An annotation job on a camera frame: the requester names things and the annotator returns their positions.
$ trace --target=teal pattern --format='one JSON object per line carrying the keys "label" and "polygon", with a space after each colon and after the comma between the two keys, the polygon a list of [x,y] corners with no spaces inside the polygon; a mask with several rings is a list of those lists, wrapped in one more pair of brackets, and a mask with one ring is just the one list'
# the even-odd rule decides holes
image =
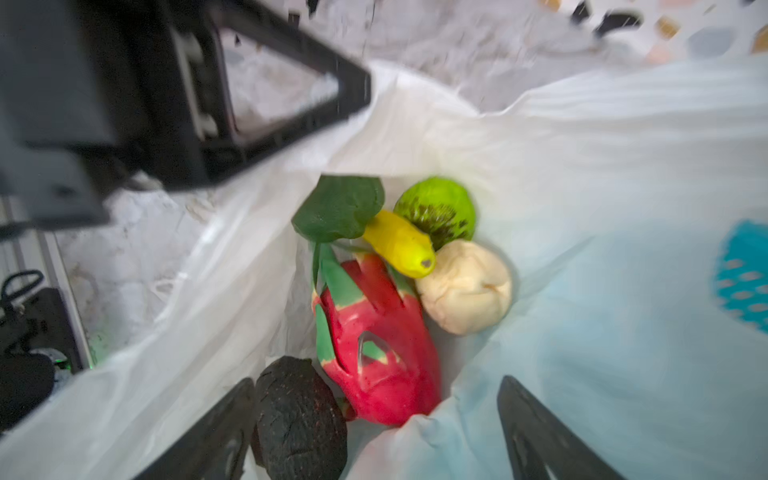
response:
{"label": "teal pattern", "polygon": [[768,226],[747,220],[733,230],[716,292],[731,316],[768,333]]}

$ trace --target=white plastic bag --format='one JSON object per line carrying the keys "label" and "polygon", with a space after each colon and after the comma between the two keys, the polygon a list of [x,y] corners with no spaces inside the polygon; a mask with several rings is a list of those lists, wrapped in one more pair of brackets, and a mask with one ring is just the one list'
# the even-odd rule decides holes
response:
{"label": "white plastic bag", "polygon": [[430,174],[514,263],[498,328],[435,331],[446,400],[350,424],[348,478],[511,478],[495,407],[515,375],[630,480],[764,478],[768,336],[711,293],[720,243],[768,206],[768,57],[587,74],[480,115],[376,64],[372,107],[227,186],[157,331],[0,442],[3,478],[132,478],[268,359],[313,354],[309,254],[290,218],[322,172]]}

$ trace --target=yellow banana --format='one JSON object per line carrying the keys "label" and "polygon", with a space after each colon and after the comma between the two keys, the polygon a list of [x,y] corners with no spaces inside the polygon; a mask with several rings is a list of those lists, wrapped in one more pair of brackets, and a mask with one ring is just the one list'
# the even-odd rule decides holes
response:
{"label": "yellow banana", "polygon": [[422,278],[435,269],[435,251],[429,235],[398,214],[380,211],[368,222],[362,238],[405,276]]}

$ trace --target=toy fruit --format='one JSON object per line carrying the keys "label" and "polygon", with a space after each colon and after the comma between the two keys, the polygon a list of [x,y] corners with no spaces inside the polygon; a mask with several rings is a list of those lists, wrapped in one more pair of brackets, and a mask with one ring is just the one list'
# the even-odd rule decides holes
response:
{"label": "toy fruit", "polygon": [[362,238],[403,275],[421,278],[435,269],[429,235],[390,211],[380,211],[368,223]]}
{"label": "toy fruit", "polygon": [[422,308],[405,277],[373,253],[339,264],[319,245],[326,286],[312,306],[317,356],[358,417],[402,425],[440,402],[440,365]]}
{"label": "toy fruit", "polygon": [[435,251],[475,235],[475,207],[469,193],[447,178],[430,177],[410,187],[397,200],[395,213],[428,233]]}
{"label": "toy fruit", "polygon": [[457,240],[437,253],[437,268],[416,280],[424,310],[456,335],[498,323],[512,302],[512,277],[504,261],[477,243]]}
{"label": "toy fruit", "polygon": [[251,449],[270,478],[338,480],[346,466],[346,423],[312,361],[279,358],[259,376],[255,396]]}
{"label": "toy fruit", "polygon": [[323,175],[291,223],[312,242],[358,238],[383,204],[384,187],[379,178]]}

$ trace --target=red dragon fruit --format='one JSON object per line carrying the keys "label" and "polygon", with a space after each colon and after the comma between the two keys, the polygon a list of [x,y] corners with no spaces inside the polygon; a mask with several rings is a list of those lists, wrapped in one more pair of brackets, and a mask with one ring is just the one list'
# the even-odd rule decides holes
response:
{"label": "red dragon fruit", "polygon": [[328,244],[316,247],[318,271],[317,355],[357,416],[402,425],[429,414],[440,402],[440,364],[405,277],[373,253],[339,264]]}

